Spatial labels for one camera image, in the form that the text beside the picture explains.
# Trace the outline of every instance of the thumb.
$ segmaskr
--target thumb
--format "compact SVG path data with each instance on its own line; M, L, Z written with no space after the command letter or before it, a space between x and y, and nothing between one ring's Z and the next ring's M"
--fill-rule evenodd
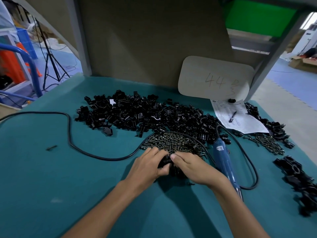
M171 154L170 156L171 160L173 161L173 163L179 167L181 170L183 168L185 168L186 162L178 155L176 154Z
M163 166L163 168L159 168L158 169L158 176L166 176L166 175L168 175L169 172L170 172L170 167L171 166L172 166L171 164L166 164L166 165Z

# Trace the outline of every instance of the cardboard box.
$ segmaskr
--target cardboard box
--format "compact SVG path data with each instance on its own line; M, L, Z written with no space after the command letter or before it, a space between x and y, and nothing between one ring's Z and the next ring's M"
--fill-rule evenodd
M317 73L317 60L311 58L301 58L299 56L292 57L288 64L292 68L303 70L306 72Z

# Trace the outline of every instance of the blue electric screwdriver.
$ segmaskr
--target blue electric screwdriver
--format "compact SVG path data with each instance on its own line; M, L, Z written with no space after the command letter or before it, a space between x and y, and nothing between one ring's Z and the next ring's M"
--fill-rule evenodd
M221 173L227 176L232 186L235 188L236 192L243 200L240 185L238 184L236 180L236 176L232 168L232 163L229 157L229 151L224 141L219 136L218 127L222 127L222 126L218 125L216 127L217 140L213 144L214 160L215 160L216 167L221 171Z

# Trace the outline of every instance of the blue plastic crate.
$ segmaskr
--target blue plastic crate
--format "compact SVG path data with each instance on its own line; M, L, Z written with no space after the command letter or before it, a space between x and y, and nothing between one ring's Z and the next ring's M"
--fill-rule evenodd
M36 52L33 48L32 42L26 29L19 27L17 27L16 29L18 31L19 40L23 44L24 48L28 51L32 59L37 59Z

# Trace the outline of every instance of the white machine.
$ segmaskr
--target white machine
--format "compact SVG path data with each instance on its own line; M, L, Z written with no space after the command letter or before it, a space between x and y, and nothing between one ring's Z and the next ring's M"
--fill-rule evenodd
M311 24L306 30L302 38L299 40L297 45L294 47L293 55L302 55L312 47L317 46L317 22Z

